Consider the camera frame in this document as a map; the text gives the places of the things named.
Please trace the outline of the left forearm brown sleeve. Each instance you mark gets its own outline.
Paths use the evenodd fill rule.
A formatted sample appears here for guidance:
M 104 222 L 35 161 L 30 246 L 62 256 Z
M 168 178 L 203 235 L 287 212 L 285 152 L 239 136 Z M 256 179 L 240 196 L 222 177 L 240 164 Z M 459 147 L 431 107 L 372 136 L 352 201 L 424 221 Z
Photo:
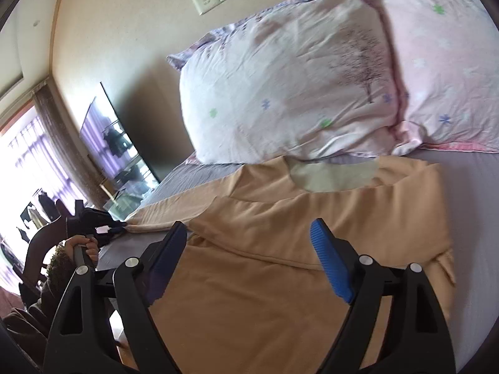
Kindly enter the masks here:
M 27 309 L 13 308 L 2 320 L 10 337 L 40 368 L 43 366 L 46 344 L 52 320 L 57 312 L 75 264 L 66 246 L 59 244 L 47 266 L 47 279 L 42 286 L 40 298 Z

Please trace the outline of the person's left hand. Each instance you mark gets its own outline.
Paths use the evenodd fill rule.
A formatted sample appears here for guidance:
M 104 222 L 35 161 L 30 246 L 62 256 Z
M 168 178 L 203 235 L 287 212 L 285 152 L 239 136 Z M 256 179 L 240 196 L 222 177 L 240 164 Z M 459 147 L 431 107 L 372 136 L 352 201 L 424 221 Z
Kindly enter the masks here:
M 75 250 L 78 248 L 80 248 L 87 255 L 94 266 L 98 264 L 99 247 L 95 238 L 77 235 L 67 239 L 64 242 L 63 250 L 76 267 L 82 264 L 80 257 L 75 257 Z

